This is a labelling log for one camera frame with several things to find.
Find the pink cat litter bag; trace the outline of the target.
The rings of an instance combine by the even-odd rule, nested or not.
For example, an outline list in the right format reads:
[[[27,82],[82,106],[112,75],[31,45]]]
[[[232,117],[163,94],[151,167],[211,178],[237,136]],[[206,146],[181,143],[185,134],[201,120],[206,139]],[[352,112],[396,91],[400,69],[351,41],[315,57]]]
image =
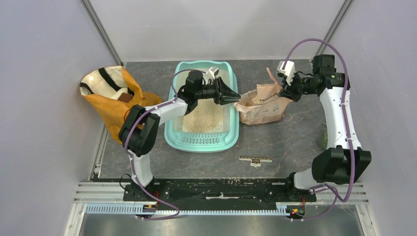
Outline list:
[[[283,87],[278,83],[271,70],[267,68],[272,84],[257,84],[256,89],[240,96],[233,104],[239,112],[239,120],[246,125],[257,125],[280,121],[291,99],[280,97],[278,94]]]

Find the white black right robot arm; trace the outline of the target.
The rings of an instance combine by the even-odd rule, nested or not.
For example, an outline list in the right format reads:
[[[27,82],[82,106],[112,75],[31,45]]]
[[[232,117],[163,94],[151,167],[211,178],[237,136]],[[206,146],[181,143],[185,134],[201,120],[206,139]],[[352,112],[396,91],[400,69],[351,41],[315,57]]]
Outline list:
[[[277,68],[283,90],[280,96],[298,102],[303,95],[317,95],[323,106],[327,126],[327,147],[313,159],[311,168],[290,175],[284,187],[289,201],[297,201],[304,190],[324,184],[355,183],[372,157],[362,148],[351,115],[350,83],[334,67],[333,55],[319,55],[312,60],[312,73],[302,78],[292,61],[281,61]]]

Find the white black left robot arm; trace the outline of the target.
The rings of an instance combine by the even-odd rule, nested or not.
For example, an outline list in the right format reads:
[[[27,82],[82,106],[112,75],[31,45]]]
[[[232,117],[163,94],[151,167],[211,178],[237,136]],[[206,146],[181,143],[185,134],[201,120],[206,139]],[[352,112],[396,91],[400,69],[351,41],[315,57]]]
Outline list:
[[[186,69],[188,73],[184,85],[174,90],[174,98],[157,105],[142,107],[134,105],[130,109],[119,139],[129,156],[131,179],[137,185],[135,194],[143,201],[154,195],[149,153],[154,147],[159,126],[177,117],[191,113],[199,100],[212,99],[217,105],[238,102],[241,96],[232,90],[221,77],[219,69],[211,67],[207,71]]]

